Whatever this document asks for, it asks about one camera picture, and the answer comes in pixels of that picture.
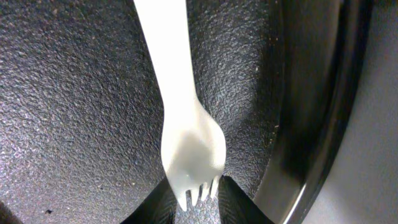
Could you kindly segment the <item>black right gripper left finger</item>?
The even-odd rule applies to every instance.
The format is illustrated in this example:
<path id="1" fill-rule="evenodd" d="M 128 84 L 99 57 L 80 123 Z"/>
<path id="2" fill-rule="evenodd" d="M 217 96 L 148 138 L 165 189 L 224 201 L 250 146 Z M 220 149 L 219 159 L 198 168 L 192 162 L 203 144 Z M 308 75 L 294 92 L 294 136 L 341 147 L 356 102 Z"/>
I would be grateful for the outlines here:
<path id="1" fill-rule="evenodd" d="M 173 224 L 177 200 L 166 177 L 121 224 Z"/>

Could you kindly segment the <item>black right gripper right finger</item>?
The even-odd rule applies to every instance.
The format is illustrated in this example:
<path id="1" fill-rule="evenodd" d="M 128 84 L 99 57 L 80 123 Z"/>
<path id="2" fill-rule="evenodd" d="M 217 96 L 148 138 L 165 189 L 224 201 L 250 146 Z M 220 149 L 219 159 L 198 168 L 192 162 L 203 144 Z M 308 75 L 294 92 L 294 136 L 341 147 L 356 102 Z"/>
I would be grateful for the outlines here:
<path id="1" fill-rule="evenodd" d="M 218 206 L 222 224 L 274 224 L 230 176 L 220 179 Z"/>

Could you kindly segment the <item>white plastic fork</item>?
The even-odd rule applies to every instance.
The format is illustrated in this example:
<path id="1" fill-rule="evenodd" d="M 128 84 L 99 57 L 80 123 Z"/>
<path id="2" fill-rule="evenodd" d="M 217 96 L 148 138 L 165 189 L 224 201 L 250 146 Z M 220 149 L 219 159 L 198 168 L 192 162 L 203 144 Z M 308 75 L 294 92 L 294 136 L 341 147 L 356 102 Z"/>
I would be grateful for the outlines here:
<path id="1" fill-rule="evenodd" d="M 164 105 L 161 161 L 180 208 L 215 197 L 226 162 L 219 124 L 195 89 L 186 0 L 134 0 Z"/>

